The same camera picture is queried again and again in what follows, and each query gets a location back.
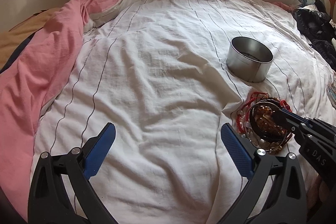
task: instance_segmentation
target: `white bedsheet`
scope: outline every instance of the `white bedsheet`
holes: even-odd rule
[[[230,40],[240,35],[274,55],[262,83],[226,67]],[[90,182],[119,223],[216,223],[246,183],[220,128],[234,124],[253,91],[335,123],[325,92],[331,68],[289,13],[261,0],[140,0],[84,41],[68,84],[41,118],[31,175],[41,152],[67,153],[112,122],[117,137]],[[298,154],[293,139],[288,151]],[[308,189],[316,173],[299,159]],[[76,208],[82,214],[78,201]]]

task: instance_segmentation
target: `blue gripper pad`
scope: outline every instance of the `blue gripper pad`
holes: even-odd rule
[[[89,178],[97,175],[107,153],[116,138],[116,128],[108,123],[98,135],[98,140],[85,158],[84,176]]]
[[[254,174],[253,160],[229,124],[223,124],[220,136],[240,175],[250,179]]]

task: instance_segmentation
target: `bed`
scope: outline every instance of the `bed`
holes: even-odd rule
[[[237,36],[272,51],[262,83],[226,67]],[[0,185],[26,219],[40,154],[82,147],[112,122],[117,137],[90,182],[119,223],[217,223],[247,182],[221,142],[221,126],[235,126],[254,91],[333,124],[332,81],[291,14],[262,0],[72,0],[0,74],[0,124],[7,127]],[[298,155],[308,191],[317,173],[293,139],[280,154],[288,152]]]

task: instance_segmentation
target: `screw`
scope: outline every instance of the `screw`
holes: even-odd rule
[[[46,157],[48,157],[48,152],[43,152],[43,153],[41,154],[41,158],[42,158],[42,159],[45,159]]]
[[[257,150],[257,154],[259,156],[264,156],[266,154],[266,151],[260,148],[260,149]]]
[[[81,151],[81,149],[79,147],[75,147],[71,150],[71,153],[74,154],[74,155],[77,155],[80,151]]]
[[[294,160],[296,158],[296,155],[294,153],[289,153],[288,157],[292,160]]]

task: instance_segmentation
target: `dark fabric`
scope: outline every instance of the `dark fabric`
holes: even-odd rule
[[[310,45],[323,59],[336,71],[336,50],[334,46],[325,40],[313,39]]]
[[[326,7],[324,6],[323,2],[320,0],[315,0],[315,6],[316,8],[322,12],[322,13],[327,13]]]
[[[19,57],[20,53],[25,49],[25,47],[28,45],[30,40],[33,39],[36,32],[32,33],[29,37],[27,37],[21,44],[14,50],[14,52],[9,57],[6,64],[3,66],[3,68],[0,70],[0,73],[3,73],[5,70],[7,70],[14,61]]]
[[[323,3],[318,6],[323,10]],[[311,42],[315,49],[333,70],[336,70],[336,50],[332,45],[332,38],[336,38],[335,29],[331,26],[331,17],[327,13],[299,8],[293,13],[297,28]]]
[[[335,29],[331,26],[331,17],[327,13],[299,8],[293,13],[297,28],[310,41],[326,40],[331,43],[336,38]]]
[[[43,12],[45,12],[45,11],[48,11],[48,10],[41,10],[41,11],[39,11],[38,13],[35,13],[35,14],[33,14],[34,16],[38,16],[39,14],[41,14],[41,13],[43,13]]]

